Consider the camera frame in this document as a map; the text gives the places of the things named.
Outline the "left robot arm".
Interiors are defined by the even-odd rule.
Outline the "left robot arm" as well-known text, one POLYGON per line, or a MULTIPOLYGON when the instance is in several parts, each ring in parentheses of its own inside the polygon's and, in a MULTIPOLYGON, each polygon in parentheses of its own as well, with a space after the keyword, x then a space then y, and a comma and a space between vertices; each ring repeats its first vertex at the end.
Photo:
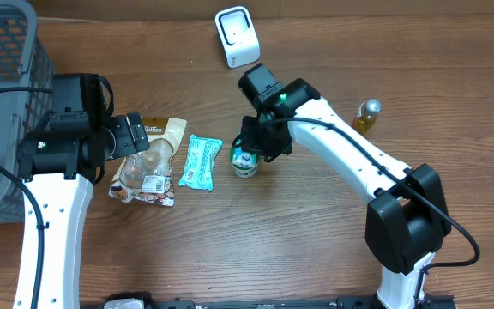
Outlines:
POLYGON ((81 248, 93 188, 107 161, 148 148, 141 115, 98 104, 48 111, 21 141, 24 234, 16 308, 77 308, 81 248))

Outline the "small teal white packet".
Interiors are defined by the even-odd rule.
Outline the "small teal white packet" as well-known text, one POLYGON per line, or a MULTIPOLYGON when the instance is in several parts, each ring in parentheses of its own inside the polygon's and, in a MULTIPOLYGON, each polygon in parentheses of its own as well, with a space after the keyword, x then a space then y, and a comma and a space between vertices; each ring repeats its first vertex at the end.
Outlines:
POLYGON ((256 166, 257 162, 258 159, 255 154, 245 152, 241 148, 232 150, 232 164, 237 168, 251 169, 256 166))

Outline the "green lidded jar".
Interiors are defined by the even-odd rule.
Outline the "green lidded jar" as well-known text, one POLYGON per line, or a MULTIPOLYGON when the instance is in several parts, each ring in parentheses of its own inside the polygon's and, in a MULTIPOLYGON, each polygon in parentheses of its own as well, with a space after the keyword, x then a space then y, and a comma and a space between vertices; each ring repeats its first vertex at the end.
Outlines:
POLYGON ((259 156, 257 156, 257 159, 258 159, 258 162, 256 164, 256 166, 254 168, 251 168, 251 169, 246 169, 246 168, 237 168, 236 166, 234 166, 232 164, 232 150, 234 148, 231 148, 231 151, 230 151, 230 162, 231 162, 231 165, 232 165, 232 170, 233 170, 233 173, 235 175, 237 175, 238 177, 240 178, 250 178, 252 176, 254 176, 257 172, 257 169, 258 169, 258 165, 259 165, 259 156))

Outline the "brown Pantree snack pouch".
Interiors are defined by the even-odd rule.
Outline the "brown Pantree snack pouch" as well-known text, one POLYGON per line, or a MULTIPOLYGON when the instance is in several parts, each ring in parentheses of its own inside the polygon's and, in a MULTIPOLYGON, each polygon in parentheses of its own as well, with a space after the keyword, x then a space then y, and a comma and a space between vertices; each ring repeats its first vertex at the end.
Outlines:
POLYGON ((149 148, 123 160, 112 178, 108 195, 123 203, 139 201, 171 207, 175 203, 172 158, 179 149, 187 121, 145 117, 142 124, 149 148))

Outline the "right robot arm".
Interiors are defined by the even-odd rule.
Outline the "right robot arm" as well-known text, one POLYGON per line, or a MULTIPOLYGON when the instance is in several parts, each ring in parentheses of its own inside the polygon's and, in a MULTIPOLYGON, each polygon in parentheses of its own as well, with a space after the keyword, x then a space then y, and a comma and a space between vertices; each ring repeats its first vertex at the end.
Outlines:
POLYGON ((308 82, 288 85, 249 73, 238 88, 256 110, 234 144, 272 161, 298 143, 318 155, 365 201, 364 238, 382 265, 372 295, 340 296, 334 308, 454 308, 449 295, 424 291, 431 262, 450 233, 441 180, 427 165, 415 169, 371 144, 308 82))

